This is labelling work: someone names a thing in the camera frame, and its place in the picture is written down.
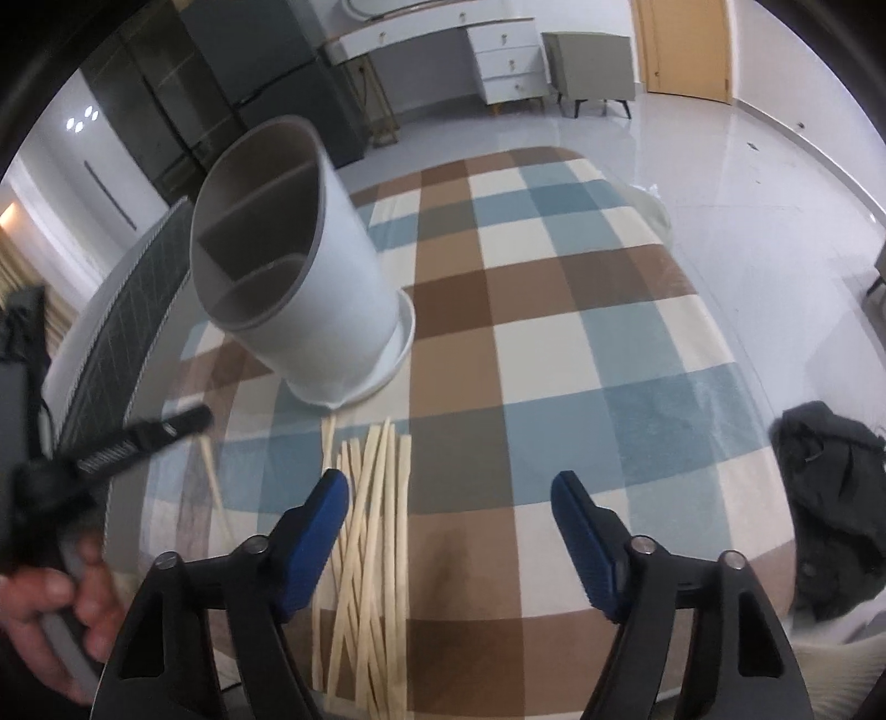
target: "plaid tablecloth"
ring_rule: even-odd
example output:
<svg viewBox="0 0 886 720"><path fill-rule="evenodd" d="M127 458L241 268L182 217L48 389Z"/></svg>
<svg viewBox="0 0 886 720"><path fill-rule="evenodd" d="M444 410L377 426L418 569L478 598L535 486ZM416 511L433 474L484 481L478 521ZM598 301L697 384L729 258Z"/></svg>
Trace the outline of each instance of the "plaid tablecloth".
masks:
<svg viewBox="0 0 886 720"><path fill-rule="evenodd" d="M793 531L742 376L667 249L590 162L550 147L497 153L382 183L354 204L388 278L416 305L410 358L338 414L337 436L365 437L391 417L414 438L417 714L585 707L615 630L588 605L551 517L560 470L672 552L744 552L787 611ZM215 413L235 533L269 531L317 480L319 411L208 323L190 334L166 409L200 400ZM153 461L145 562L170 548L186 559L225 552L218 520L194 446ZM297 617L287 633L307 671L310 623ZM680 683L687 634L682 616L665 690Z"/></svg>

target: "door frame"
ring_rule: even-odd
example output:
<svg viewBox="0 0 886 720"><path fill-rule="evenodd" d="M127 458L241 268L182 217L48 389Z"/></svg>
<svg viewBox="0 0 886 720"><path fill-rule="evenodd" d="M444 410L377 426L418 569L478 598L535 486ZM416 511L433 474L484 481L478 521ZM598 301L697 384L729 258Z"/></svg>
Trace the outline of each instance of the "door frame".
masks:
<svg viewBox="0 0 886 720"><path fill-rule="evenodd" d="M633 18L633 41L637 48L637 65L640 68L640 82L643 83L643 89L649 91L649 78L651 72L649 70L649 53L646 50L646 34L644 32L643 17L640 12L641 0L630 0L631 17ZM732 52L733 43L733 27L732 14L729 11L730 0L719 0L723 8L723 29L726 30L726 82L727 82L727 100L732 105L735 101L734 85L733 85L733 63L734 55Z"/></svg>

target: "dark gray refrigerator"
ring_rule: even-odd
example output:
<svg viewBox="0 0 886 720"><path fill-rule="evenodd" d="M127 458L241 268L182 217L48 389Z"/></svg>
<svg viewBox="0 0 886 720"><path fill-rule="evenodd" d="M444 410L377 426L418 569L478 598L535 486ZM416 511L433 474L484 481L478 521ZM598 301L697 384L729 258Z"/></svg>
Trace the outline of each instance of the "dark gray refrigerator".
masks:
<svg viewBox="0 0 886 720"><path fill-rule="evenodd" d="M337 168L363 157L369 132L344 71L321 53L323 32L307 0L195 0L181 16L248 128L301 115Z"/></svg>

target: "white glossy floor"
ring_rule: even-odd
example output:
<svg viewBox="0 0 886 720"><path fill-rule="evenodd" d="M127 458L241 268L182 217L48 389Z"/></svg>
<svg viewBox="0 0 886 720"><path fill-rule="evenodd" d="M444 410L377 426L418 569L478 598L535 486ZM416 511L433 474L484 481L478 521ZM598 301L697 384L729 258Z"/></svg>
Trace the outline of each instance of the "white glossy floor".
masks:
<svg viewBox="0 0 886 720"><path fill-rule="evenodd" d="M563 118L550 103L547 114L442 113L405 124L397 145L341 175L354 191L450 160L561 145L610 176L655 184L672 216L673 254L765 423L821 399L886 432L883 290L862 302L883 227L816 160L740 110L663 95L642 95L632 110L632 121L617 106Z"/></svg>

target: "human hand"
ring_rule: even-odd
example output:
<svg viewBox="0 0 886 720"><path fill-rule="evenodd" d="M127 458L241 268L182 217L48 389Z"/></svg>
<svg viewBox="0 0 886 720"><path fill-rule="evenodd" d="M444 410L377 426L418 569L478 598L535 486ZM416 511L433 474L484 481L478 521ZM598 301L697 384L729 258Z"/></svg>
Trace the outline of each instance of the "human hand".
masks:
<svg viewBox="0 0 886 720"><path fill-rule="evenodd" d="M88 628L83 638L86 652L107 662L126 611L102 559L101 535L85 534L77 551L84 566L79 585L64 573L45 567L22 567L15 575L0 575L0 627L38 680L74 702L89 705L92 698L52 652L38 622L41 614L73 606L77 619Z"/></svg>

